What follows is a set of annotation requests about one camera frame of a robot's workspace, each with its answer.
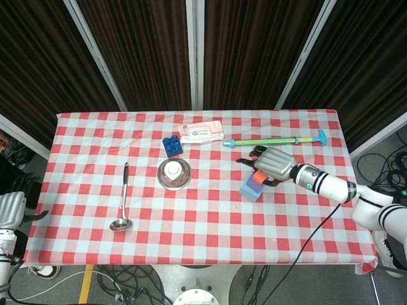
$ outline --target lego brick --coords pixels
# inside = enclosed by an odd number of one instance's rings
[[[252,174],[248,175],[247,178],[244,180],[242,186],[239,189],[239,193],[248,200],[255,202],[257,199],[259,199],[261,193],[263,192],[264,186],[261,187],[261,190],[259,192],[256,192],[255,190],[247,186],[247,181],[251,178],[251,175]]]
[[[261,170],[256,170],[253,174],[252,180],[256,181],[258,184],[262,184],[264,180],[268,178],[266,173]]]
[[[253,174],[250,176],[249,179],[247,179],[246,185],[256,192],[261,192],[261,189],[263,188],[262,183],[258,184],[255,180],[253,180]]]
[[[171,138],[164,138],[163,145],[168,158],[183,153],[183,148],[181,147],[181,143],[177,135],[173,135]]]

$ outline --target blue toy block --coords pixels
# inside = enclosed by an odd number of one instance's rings
[[[253,174],[250,175],[249,179],[247,179],[246,185],[250,187],[253,191],[261,192],[263,189],[264,184],[258,184],[256,181],[252,179]]]
[[[261,186],[260,191],[256,192],[254,189],[247,185],[247,181],[252,177],[252,174],[248,175],[247,178],[244,180],[242,186],[239,189],[239,193],[250,200],[251,202],[255,202],[259,199],[261,193],[263,192],[264,185]]]
[[[183,148],[181,147],[181,143],[177,135],[173,135],[171,138],[164,138],[163,145],[168,158],[183,153]]]

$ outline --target floor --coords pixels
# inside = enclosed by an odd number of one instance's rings
[[[399,131],[400,136],[407,142],[407,126]],[[381,153],[385,156],[402,145],[396,135],[391,135],[370,152]],[[374,156],[366,157],[360,162],[361,171],[365,176],[374,179],[380,172],[382,162]],[[356,170],[357,181],[365,184],[366,181]],[[46,161],[36,156],[24,170],[32,171],[36,175],[43,175]],[[256,280],[262,266],[257,267],[254,274],[254,283],[251,285],[245,297],[245,303],[250,299],[252,291],[256,286]],[[270,289],[279,281],[289,266],[271,266],[270,274],[265,281],[264,287],[259,294],[261,304]],[[252,271],[252,266],[243,266],[235,275],[230,289],[230,304],[242,304],[242,297],[246,281]],[[27,274],[27,269],[19,270],[13,279],[13,294],[17,298],[26,297],[44,291],[58,281],[79,271],[84,271],[84,266],[63,266],[61,274],[54,280],[46,281],[38,279],[35,275]],[[152,274],[153,281],[159,284],[158,278]],[[375,280],[382,305],[407,305],[407,276],[395,279],[387,275],[385,271],[376,270]],[[83,274],[73,276],[61,283],[57,288],[41,296],[29,299],[30,302],[43,302],[45,304],[68,304],[79,300]],[[156,289],[146,278],[139,280],[140,287],[146,287],[152,295],[159,296]],[[105,294],[97,283],[96,275],[92,276],[88,302],[97,304],[118,304],[114,298]],[[368,275],[358,276],[354,273],[353,266],[296,266],[284,283],[279,287],[267,304],[375,304],[373,289]],[[138,304],[150,304],[148,298],[140,299]]]

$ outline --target wet wipes package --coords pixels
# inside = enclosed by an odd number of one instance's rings
[[[220,121],[179,125],[181,143],[209,143],[223,140],[223,129]]]

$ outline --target table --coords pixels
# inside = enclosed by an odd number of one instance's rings
[[[192,168],[190,184],[161,187],[162,138],[186,123],[220,120],[225,139],[311,137],[328,143],[278,146],[299,163],[315,164],[355,181],[334,110],[87,112],[58,115],[37,213],[27,244],[28,264],[287,264],[335,202],[285,182],[266,187],[258,202],[238,193],[251,169],[235,162],[251,146],[221,142],[185,144],[180,155]],[[128,215],[120,233],[109,224],[118,210],[123,166],[130,165]],[[344,204],[315,234],[303,264],[355,264],[357,274],[377,265],[368,230],[350,219]]]

